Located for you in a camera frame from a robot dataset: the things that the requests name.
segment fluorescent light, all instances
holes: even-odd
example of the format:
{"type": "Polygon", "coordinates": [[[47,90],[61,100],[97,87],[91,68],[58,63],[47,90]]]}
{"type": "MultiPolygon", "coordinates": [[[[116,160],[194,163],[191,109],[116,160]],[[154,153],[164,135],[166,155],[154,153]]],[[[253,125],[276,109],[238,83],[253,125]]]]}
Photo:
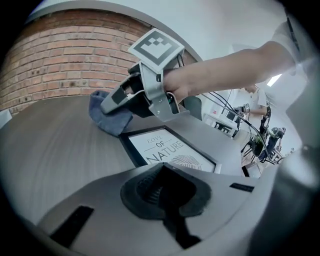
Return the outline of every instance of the fluorescent light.
{"type": "Polygon", "coordinates": [[[271,77],[270,81],[266,84],[267,86],[273,86],[274,83],[279,79],[282,74],[278,74],[276,76],[271,77]]]}

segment table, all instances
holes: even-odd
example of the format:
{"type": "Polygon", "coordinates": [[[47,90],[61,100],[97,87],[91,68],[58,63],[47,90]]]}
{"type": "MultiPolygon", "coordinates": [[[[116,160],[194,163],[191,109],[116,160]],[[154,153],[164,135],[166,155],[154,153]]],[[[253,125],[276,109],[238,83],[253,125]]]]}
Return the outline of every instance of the table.
{"type": "MultiPolygon", "coordinates": [[[[90,119],[88,105],[88,96],[40,100],[0,130],[3,187],[16,212],[34,224],[84,185],[135,167],[120,140],[90,119]]],[[[166,123],[134,116],[126,131],[161,125],[220,163],[221,174],[241,176],[240,147],[191,115],[166,123]]]]}

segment white paper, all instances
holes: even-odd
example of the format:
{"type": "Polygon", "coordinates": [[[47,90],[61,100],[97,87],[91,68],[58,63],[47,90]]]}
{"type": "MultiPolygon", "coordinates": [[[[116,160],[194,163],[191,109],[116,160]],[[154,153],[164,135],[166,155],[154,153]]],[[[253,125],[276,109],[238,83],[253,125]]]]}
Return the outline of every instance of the white paper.
{"type": "Polygon", "coordinates": [[[213,172],[215,164],[204,158],[166,129],[129,137],[148,165],[174,163],[205,172],[213,172]]]}

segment black picture frame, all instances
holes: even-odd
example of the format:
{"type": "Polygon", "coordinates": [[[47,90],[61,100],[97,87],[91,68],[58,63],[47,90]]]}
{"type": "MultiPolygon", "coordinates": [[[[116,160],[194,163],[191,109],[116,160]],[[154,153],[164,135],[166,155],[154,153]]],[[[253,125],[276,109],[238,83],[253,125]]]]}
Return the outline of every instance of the black picture frame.
{"type": "Polygon", "coordinates": [[[146,128],[146,129],[141,129],[141,130],[136,130],[136,131],[130,131],[130,132],[125,132],[122,133],[119,136],[119,139],[121,141],[121,144],[123,145],[126,153],[130,157],[131,161],[133,162],[134,166],[141,167],[141,166],[146,166],[148,163],[144,160],[142,155],[140,155],[139,151],[136,149],[136,147],[133,145],[133,143],[130,141],[129,137],[134,136],[134,135],[139,135],[139,134],[144,134],[144,133],[149,133],[157,130],[162,130],[166,129],[169,133],[174,135],[177,139],[185,143],[187,146],[189,146],[192,150],[196,151],[199,155],[204,157],[206,160],[208,160],[210,163],[214,165],[213,173],[218,169],[221,168],[221,164],[219,164],[215,159],[204,153],[203,151],[199,150],[197,147],[195,147],[192,143],[187,141],[184,137],[176,133],[174,130],[170,129],[166,125],[160,125],[160,126],[155,126],[151,128],[146,128]]]}

